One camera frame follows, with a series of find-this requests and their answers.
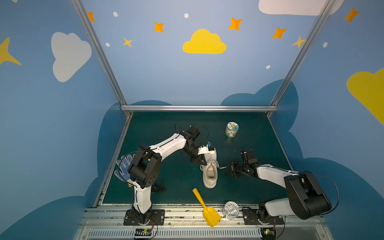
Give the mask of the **white sneaker shoe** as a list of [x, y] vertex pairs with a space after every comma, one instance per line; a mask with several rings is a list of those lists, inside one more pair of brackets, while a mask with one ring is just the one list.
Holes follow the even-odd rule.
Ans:
[[213, 189], [217, 184], [219, 168], [216, 149], [204, 154], [204, 157], [207, 164], [200, 165], [200, 169], [203, 172], [203, 183], [206, 188]]

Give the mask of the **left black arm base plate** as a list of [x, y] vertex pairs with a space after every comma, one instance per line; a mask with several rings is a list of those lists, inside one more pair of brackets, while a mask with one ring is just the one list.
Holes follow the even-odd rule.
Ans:
[[123, 225], [124, 226], [149, 226], [155, 224], [157, 226], [163, 226], [165, 220], [164, 210], [152, 210], [149, 209], [146, 213], [141, 214], [136, 209], [130, 209], [126, 211]]

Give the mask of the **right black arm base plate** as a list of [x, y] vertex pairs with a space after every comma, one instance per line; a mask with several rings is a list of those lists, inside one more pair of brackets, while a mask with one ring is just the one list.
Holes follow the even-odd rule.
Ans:
[[282, 216], [272, 217], [263, 208], [260, 210], [242, 207], [241, 211], [245, 225], [284, 225], [285, 223]]

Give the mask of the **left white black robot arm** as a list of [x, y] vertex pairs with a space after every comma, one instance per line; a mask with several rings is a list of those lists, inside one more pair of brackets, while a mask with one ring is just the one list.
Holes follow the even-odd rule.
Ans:
[[168, 139], [152, 145], [140, 146], [128, 167], [130, 181], [135, 187], [133, 212], [140, 222], [146, 223], [152, 216], [151, 190], [157, 180], [161, 163], [168, 156], [179, 150], [184, 150], [192, 163], [206, 166], [208, 156], [215, 155], [216, 149], [210, 142], [197, 147], [195, 140], [200, 131], [190, 126], [187, 131], [176, 130]]

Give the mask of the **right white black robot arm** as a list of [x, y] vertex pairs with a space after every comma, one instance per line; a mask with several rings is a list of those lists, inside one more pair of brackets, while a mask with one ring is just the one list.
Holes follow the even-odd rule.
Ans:
[[268, 224], [279, 217], [296, 216], [307, 220], [315, 216], [333, 212], [340, 203], [339, 189], [334, 181], [337, 203], [333, 207], [331, 200], [318, 182], [318, 175], [310, 171], [296, 172], [285, 170], [270, 164], [260, 163], [254, 151], [241, 151], [242, 162], [231, 161], [228, 174], [234, 178], [242, 175], [268, 181], [284, 188], [287, 197], [259, 204], [256, 214], [262, 224]]

